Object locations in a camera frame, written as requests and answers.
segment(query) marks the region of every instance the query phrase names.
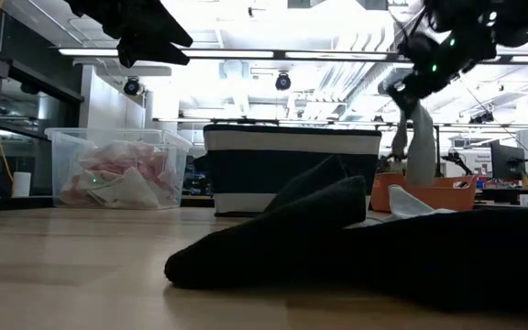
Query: black fabric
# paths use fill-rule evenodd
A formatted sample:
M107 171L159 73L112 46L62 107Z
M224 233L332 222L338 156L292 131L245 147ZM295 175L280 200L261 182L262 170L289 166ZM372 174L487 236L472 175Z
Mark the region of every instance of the black fabric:
M274 196L263 213L317 192L332 183L345 179L347 176L341 157L331 156L290 180Z
M317 181L325 171L330 177ZM335 158L295 178L266 213L171 256L167 278L187 289L327 281L444 311L528 313L528 209L344 229L365 218L366 184L331 183L340 175Z
M447 311L528 313L528 209L434 214L344 230L317 267Z
M352 177L241 225L212 233L172 255L176 286L217 289L283 281L310 263L308 249L366 217L366 183Z

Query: striped basket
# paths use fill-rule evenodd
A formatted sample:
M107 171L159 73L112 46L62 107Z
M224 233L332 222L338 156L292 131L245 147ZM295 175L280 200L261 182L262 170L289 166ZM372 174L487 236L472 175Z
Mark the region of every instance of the striped basket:
M379 131L209 125L203 132L218 216L261 213L290 179L335 154L370 182L368 208Z

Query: wooden table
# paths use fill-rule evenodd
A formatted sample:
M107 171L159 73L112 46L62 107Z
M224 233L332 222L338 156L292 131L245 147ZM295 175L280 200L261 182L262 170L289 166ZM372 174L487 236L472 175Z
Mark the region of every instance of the wooden table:
M1 212L0 330L528 329L528 320L436 313L364 291L173 289L166 258L241 221L213 212Z

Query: dome camera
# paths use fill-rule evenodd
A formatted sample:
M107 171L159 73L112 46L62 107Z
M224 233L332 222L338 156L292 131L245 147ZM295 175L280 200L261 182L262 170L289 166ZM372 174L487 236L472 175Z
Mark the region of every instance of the dome camera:
M286 91L289 88L291 88L291 78L289 78L289 73L281 72L276 79L276 89L279 91Z
M139 77L129 77L124 85L124 93L130 96L140 96L145 91L144 85L139 82Z

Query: black sock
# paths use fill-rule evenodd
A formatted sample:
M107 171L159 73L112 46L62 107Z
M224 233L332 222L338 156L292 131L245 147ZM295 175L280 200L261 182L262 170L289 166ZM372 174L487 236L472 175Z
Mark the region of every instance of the black sock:
M172 255L166 277L176 286L216 289L284 281L312 247L366 217L366 183L352 177L299 200L212 233Z
M310 170L290 180L262 213L270 212L279 206L296 201L347 177L341 157L330 156Z

